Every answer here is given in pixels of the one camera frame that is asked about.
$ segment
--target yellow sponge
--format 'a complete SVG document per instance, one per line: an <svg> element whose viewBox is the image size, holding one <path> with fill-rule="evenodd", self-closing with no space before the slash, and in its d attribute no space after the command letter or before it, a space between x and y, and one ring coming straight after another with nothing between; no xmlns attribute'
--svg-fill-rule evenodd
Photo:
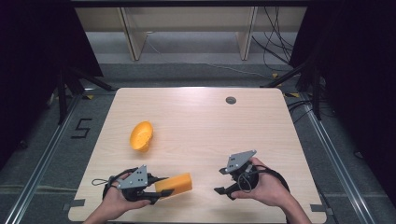
<svg viewBox="0 0 396 224"><path fill-rule="evenodd" d="M192 181L190 173L176 175L165 180L154 183L155 191L161 192L163 189L174 189L170 196L188 191L192 189Z"/></svg>

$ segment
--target wooden table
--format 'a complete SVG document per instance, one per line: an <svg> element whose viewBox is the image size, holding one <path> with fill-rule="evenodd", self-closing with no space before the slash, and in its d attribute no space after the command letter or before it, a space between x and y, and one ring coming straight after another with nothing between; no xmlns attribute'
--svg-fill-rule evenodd
<svg viewBox="0 0 396 224"><path fill-rule="evenodd" d="M236 99L233 105L226 102L230 96ZM132 129L143 120L154 128L147 153L129 145ZM84 220L102 201L103 186L93 186L93 179L146 164L158 177L190 172L192 190L127 212L117 221L284 223L279 208L231 201L213 190L234 183L219 173L228 156L251 149L285 177L314 223L325 222L325 213L311 212L310 204L321 204L320 198L280 90L187 87L118 90L75 198L85 205L72 207L69 218Z"/></svg>

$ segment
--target wire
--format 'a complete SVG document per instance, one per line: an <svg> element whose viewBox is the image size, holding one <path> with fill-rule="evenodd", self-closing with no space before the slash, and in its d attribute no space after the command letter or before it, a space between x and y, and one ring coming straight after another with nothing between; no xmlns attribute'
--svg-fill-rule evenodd
<svg viewBox="0 0 396 224"><path fill-rule="evenodd" d="M146 41L147 41L147 43L151 46L152 49L154 49L158 54L160 54L160 55L162 56L162 59L163 59L165 62L167 62L167 63L185 63L185 62L170 62L170 61L165 60L165 59L163 58L163 54L162 54L161 52L159 52L157 49L155 49L154 46L151 45L151 43L149 42L149 39L147 39ZM263 75L263 74L260 74L260 73L253 73L253 72L241 71L241 70L234 69L234 68L231 68L231 67L225 67L225 66L214 65L213 63L203 63L203 64L208 65L208 66L212 66L212 67L216 67L216 68L232 70L232 71L235 71L235 72L238 72L238 73L242 73L242 74L257 75L257 76L260 76L260 77L264 77L264 78L273 80L271 77L268 77L268 76Z"/></svg>
<svg viewBox="0 0 396 224"><path fill-rule="evenodd" d="M310 100L296 101L296 102L294 102L294 103L288 104L288 107L291 106L291 105L297 105L297 104L299 104L299 103L309 103L309 102L311 102L311 101L310 101Z"/></svg>
<svg viewBox="0 0 396 224"><path fill-rule="evenodd" d="M301 105L305 105L305 104L306 104L306 102L300 102L299 104L294 105L292 108L289 109L290 115L293 114L294 110L295 110L297 107L300 107Z"/></svg>
<svg viewBox="0 0 396 224"><path fill-rule="evenodd" d="M274 41L272 41L272 40L268 37L268 35L267 35L265 32L263 32L263 34L264 34L264 36L267 38L267 40L268 40L271 44L273 44L274 46L276 46L276 47L278 47L278 48L280 48L280 49L286 49L286 50L292 51L292 49L284 48L284 47L278 45L277 43L275 43Z"/></svg>
<svg viewBox="0 0 396 224"><path fill-rule="evenodd" d="M293 122L293 124L297 123L297 121L299 121L300 119L302 119L303 116L305 116L306 114L308 114L311 110L312 110L312 109L309 109L308 111L306 111L305 113L303 113L299 118L297 118L297 120L295 120L295 121Z"/></svg>
<svg viewBox="0 0 396 224"><path fill-rule="evenodd" d="M251 187L251 185L250 185L250 182L247 180L247 178L245 177L245 175L250 175L250 174L246 174L246 173L243 173L243 174L240 174L239 176L238 176L238 181L236 181L237 183L238 183L238 187L239 187L239 189L240 190L242 190L242 191L244 191L245 193L250 193L251 191L252 191L252 187ZM244 180L245 180L245 182L248 184L248 190L244 190L244 189L242 189L242 187L241 187L241 176L242 176L242 178L244 178Z"/></svg>
<svg viewBox="0 0 396 224"><path fill-rule="evenodd" d="M268 20L269 20L270 23L271 23L272 28L273 28L270 37L269 37L269 38L267 37L267 38L268 38L268 40L270 40L271 37L272 37L272 35L273 35L273 33L275 33L275 34L277 35L277 37L279 38L279 41L280 41L280 43L281 43L281 45L282 45L282 49L283 49L283 52L284 52L284 54L285 54L285 57L286 57L287 60L289 61L289 60L290 60L290 59L289 59L290 54L285 50L286 46L285 46L284 43L283 43L283 40L284 40L284 39L282 38L282 36L280 35L280 32L279 32L279 19L278 19L279 7L275 7L275 10L276 10L276 20L275 20L275 22L272 21L272 19L271 19L269 13L268 13L266 7L264 7L264 10L265 10L265 13L266 13L266 15L267 15Z"/></svg>
<svg viewBox="0 0 396 224"><path fill-rule="evenodd" d="M105 180L105 179L98 179L98 178L97 178L97 179L93 179L92 182L91 182L91 184L94 185L94 186L98 186L98 185L106 184L107 182L108 182L108 180Z"/></svg>
<svg viewBox="0 0 396 224"><path fill-rule="evenodd" d="M272 55L274 55L275 57L277 57L280 61L282 61L283 63L289 63L288 61L284 60L282 57L280 57L279 55L275 54L273 51L269 50L268 48L266 48L265 46L263 46L261 43L259 43L259 41L256 40L256 38L254 38L254 36L251 37L254 41L256 41L256 43L262 47L262 49L268 51L269 53L271 53Z"/></svg>
<svg viewBox="0 0 396 224"><path fill-rule="evenodd" d="M272 68L272 67L270 67L268 64L267 64L267 62L265 61L265 51L268 51L268 44L271 42L271 43L273 43L274 44L274 42L272 42L271 41L271 38L272 38L272 36L273 36L273 34L274 33L276 33L277 35L278 35L278 38L280 39L280 41L281 41L281 44L282 44L282 46L279 46L280 48L282 48L282 50L283 50L283 52L284 52L284 54L285 54L285 57L287 58L287 60L284 60L284 59L282 59L281 61L282 62L284 62L284 63L286 63L286 64L289 64L289 58L288 58L288 52L286 52L285 51L285 46L284 46L284 44L283 44L283 42L282 42L282 38L281 38L281 36L280 36L280 34L278 34L277 32L276 32L276 28L275 28L275 26L274 26L274 24L272 23L272 20L271 20L271 17L269 16L269 14L268 14L268 12L267 12L267 9L266 9L266 7L264 7L264 10L265 10L265 12L266 12L266 14L267 14L267 17L268 17L268 20L271 22L271 26L273 27L273 29L272 29L272 32L271 32L271 34L270 34L270 37L268 37L267 35L265 35L265 37L267 38L267 43L265 44L265 47L262 47L263 49L264 49L264 54L262 55L262 60L264 61L264 64L265 64L265 66L266 67L268 67L269 69L272 69L272 70L275 70L275 71L289 71L289 70L281 70L281 69L275 69L275 68ZM277 7L276 7L276 22L278 23L278 17L277 17L277 15L278 15L278 9L277 9Z"/></svg>

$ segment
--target orange object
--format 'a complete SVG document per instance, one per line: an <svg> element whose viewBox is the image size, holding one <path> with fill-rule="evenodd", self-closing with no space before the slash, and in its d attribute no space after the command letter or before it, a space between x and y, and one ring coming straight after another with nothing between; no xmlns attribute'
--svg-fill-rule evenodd
<svg viewBox="0 0 396 224"><path fill-rule="evenodd" d="M186 192L192 189L190 173L176 175L165 180L154 183L155 191L161 192L163 189L174 189L170 196Z"/></svg>
<svg viewBox="0 0 396 224"><path fill-rule="evenodd" d="M149 141L152 138L153 129L151 123L142 121L132 130L129 143L134 150L147 152L149 150Z"/></svg>

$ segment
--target hand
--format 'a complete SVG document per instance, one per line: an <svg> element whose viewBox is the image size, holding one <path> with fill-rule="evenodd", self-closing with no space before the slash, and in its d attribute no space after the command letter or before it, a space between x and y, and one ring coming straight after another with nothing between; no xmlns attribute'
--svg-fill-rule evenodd
<svg viewBox="0 0 396 224"><path fill-rule="evenodd" d="M125 179L130 174L122 175L120 178ZM149 200L142 200L137 202L128 202L121 191L116 188L109 188L102 203L91 213L84 223L105 223L108 220L116 219L122 216L125 212L133 209L145 207L150 204Z"/></svg>
<svg viewBox="0 0 396 224"><path fill-rule="evenodd" d="M255 157L251 158L250 161L256 165L258 170L267 167ZM231 196L236 199L254 199L268 206L278 206L292 224L311 223L303 208L283 187L280 180L267 173L259 174L259 183L251 192L247 193L239 190L233 192Z"/></svg>
<svg viewBox="0 0 396 224"><path fill-rule="evenodd" d="M264 167L267 167L255 157L251 158L250 161L256 165L258 170L264 170ZM231 196L240 199L254 199L268 206L281 206L282 202L290 196L290 193L276 177L267 173L260 173L259 183L250 193L239 190L233 192Z"/></svg>

